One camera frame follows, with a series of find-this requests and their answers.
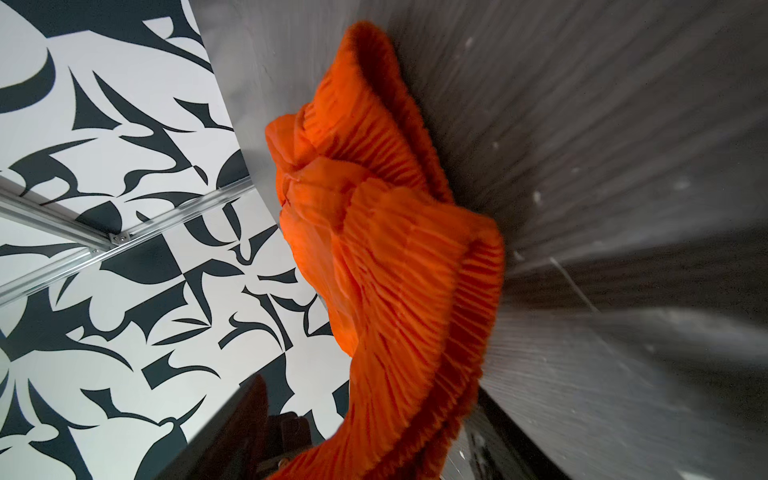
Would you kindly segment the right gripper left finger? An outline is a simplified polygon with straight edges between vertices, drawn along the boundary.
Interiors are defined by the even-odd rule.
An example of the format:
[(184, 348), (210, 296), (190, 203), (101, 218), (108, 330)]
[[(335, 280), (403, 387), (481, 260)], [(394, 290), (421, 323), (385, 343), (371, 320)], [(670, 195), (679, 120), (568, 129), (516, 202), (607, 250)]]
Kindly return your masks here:
[(256, 479), (268, 425), (268, 392), (262, 376), (245, 382), (160, 479)]

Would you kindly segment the orange shorts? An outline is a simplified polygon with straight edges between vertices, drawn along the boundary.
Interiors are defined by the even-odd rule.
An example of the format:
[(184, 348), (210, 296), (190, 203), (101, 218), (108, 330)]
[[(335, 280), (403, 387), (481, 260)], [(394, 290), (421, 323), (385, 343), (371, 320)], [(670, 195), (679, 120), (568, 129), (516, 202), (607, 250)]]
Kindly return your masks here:
[(387, 34), (345, 32), (311, 102), (265, 130), (279, 223), (350, 357), (338, 430), (280, 479), (436, 479), (476, 402), (503, 237), (456, 204)]

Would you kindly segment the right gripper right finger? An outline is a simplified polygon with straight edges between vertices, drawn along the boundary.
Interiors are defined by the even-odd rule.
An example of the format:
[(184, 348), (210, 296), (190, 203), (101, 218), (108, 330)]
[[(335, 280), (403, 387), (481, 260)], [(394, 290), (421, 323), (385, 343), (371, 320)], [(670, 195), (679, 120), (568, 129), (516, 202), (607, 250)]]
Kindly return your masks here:
[(464, 429), (476, 479), (569, 479), (482, 388)]

